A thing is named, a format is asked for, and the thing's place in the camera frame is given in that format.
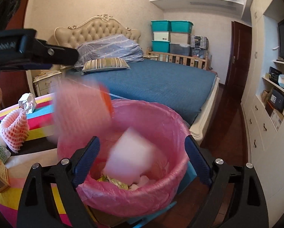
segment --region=crumpled paper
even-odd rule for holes
[[[31,114],[35,110],[36,106],[37,103],[31,93],[25,93],[19,99],[19,108],[24,109],[26,111],[26,114]]]

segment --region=ornate headboard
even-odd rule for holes
[[[141,36],[139,30],[125,28],[115,18],[104,14],[92,17],[79,26],[58,27],[54,31],[54,38],[60,46],[76,48],[84,42],[115,34],[123,34],[135,42]]]

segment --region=wall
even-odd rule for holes
[[[139,43],[144,51],[151,46],[151,20],[164,17],[149,0],[29,0],[24,26],[35,28],[38,38],[53,43],[56,27],[79,25],[105,13],[125,27],[141,30]]]
[[[225,84],[230,61],[232,21],[245,23],[226,16],[188,10],[166,11],[164,12],[164,19],[193,22],[192,33],[208,38],[209,51],[212,54],[211,67],[218,73],[220,83]]]

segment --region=bedside table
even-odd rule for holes
[[[62,72],[56,70],[49,70],[42,75],[36,76],[33,81],[36,95],[39,97],[53,93],[56,89],[59,88],[61,78]]]

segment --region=blue mattress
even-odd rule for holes
[[[216,75],[198,68],[144,60],[130,63],[129,70],[114,70],[81,75],[103,83],[114,96],[164,104],[175,110],[190,125],[206,102]]]

